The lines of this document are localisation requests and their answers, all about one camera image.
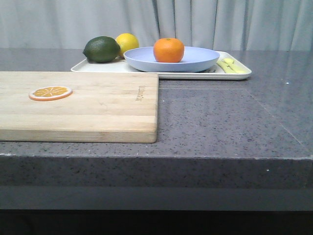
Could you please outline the light blue plate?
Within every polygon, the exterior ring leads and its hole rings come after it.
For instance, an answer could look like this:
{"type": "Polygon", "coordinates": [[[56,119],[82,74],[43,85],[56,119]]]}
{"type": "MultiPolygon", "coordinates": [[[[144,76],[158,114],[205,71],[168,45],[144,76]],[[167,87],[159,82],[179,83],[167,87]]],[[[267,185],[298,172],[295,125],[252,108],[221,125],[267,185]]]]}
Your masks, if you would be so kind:
{"type": "Polygon", "coordinates": [[[218,52],[201,47],[185,47],[184,56],[178,63],[158,62],[153,47],[140,47],[124,53],[131,67],[145,72],[200,72],[215,65],[219,57],[218,52]]]}

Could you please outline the yellow lemon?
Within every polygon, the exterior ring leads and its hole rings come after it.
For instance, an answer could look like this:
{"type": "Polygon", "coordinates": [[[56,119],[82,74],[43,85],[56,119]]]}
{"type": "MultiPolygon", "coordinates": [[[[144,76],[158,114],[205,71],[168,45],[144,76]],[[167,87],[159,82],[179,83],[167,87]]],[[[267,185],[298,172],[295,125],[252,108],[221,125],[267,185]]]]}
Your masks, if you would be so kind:
{"type": "Polygon", "coordinates": [[[124,53],[128,50],[139,48],[139,41],[131,33],[123,33],[116,37],[116,42],[120,46],[119,57],[124,58],[124,53]]]}

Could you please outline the cream white tray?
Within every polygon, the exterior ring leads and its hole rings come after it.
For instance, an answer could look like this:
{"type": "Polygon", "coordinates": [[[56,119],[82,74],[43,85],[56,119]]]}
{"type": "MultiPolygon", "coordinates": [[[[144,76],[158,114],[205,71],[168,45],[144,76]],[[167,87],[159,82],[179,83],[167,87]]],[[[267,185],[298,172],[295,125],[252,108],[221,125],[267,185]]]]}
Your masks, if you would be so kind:
{"type": "MultiPolygon", "coordinates": [[[[220,51],[220,58],[218,62],[201,72],[191,73],[191,72],[158,72],[160,79],[178,79],[178,80],[244,80],[251,76],[252,71],[230,55],[227,52],[220,51]],[[235,66],[240,73],[234,72],[230,66],[226,66],[226,70],[223,70],[221,65],[224,65],[224,59],[232,59],[233,66],[235,66]]],[[[84,59],[77,65],[71,68],[73,72],[104,72],[104,73],[138,73],[139,70],[131,67],[123,59],[115,59],[111,63],[106,64],[92,64],[84,59]]]]}

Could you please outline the wooden cutting board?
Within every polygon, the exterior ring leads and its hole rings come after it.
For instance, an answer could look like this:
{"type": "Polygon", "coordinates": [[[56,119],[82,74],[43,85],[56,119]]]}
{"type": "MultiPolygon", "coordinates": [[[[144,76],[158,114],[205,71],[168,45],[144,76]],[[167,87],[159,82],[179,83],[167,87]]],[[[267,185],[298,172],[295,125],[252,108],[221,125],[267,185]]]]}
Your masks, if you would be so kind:
{"type": "Polygon", "coordinates": [[[158,75],[155,73],[3,71],[3,141],[154,143],[158,75]],[[66,86],[68,97],[35,101],[29,93],[66,86]]]}

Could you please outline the grey curtain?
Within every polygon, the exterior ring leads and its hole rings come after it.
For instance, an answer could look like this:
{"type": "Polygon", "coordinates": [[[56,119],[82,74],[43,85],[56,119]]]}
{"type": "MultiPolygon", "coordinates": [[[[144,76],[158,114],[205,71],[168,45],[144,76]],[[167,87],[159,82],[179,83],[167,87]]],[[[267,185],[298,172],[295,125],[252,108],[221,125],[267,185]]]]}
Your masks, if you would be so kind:
{"type": "Polygon", "coordinates": [[[310,0],[3,0],[2,48],[82,49],[96,36],[135,35],[142,47],[176,37],[217,50],[313,48],[310,0]]]}

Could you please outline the green lime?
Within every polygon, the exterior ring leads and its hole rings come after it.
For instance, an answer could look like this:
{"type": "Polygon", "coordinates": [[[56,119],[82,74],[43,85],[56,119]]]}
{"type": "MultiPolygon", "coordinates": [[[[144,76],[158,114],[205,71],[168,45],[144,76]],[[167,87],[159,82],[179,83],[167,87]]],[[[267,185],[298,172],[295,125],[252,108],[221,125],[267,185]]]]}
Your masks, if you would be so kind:
{"type": "Polygon", "coordinates": [[[108,36],[99,36],[89,40],[83,50],[86,58],[95,63],[108,63],[120,53],[116,40],[108,36]]]}

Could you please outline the whole orange fruit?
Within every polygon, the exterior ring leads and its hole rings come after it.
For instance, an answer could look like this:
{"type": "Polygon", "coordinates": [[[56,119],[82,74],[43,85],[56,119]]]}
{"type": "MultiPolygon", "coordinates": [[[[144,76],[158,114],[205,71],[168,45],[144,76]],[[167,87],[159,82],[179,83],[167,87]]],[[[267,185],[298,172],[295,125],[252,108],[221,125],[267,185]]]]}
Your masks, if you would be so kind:
{"type": "Polygon", "coordinates": [[[153,46],[154,57],[161,63],[178,63],[184,56],[184,44],[176,38],[161,38],[153,46]]]}

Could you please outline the orange slice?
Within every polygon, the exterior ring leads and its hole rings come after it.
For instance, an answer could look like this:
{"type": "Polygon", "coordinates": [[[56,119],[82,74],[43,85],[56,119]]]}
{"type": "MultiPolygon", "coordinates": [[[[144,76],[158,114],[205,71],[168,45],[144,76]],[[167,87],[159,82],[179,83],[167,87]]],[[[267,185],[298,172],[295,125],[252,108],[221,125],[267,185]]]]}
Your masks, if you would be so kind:
{"type": "Polygon", "coordinates": [[[73,90],[66,86],[50,86],[33,90],[29,93],[29,98],[35,101],[53,101],[68,97],[73,90]]]}

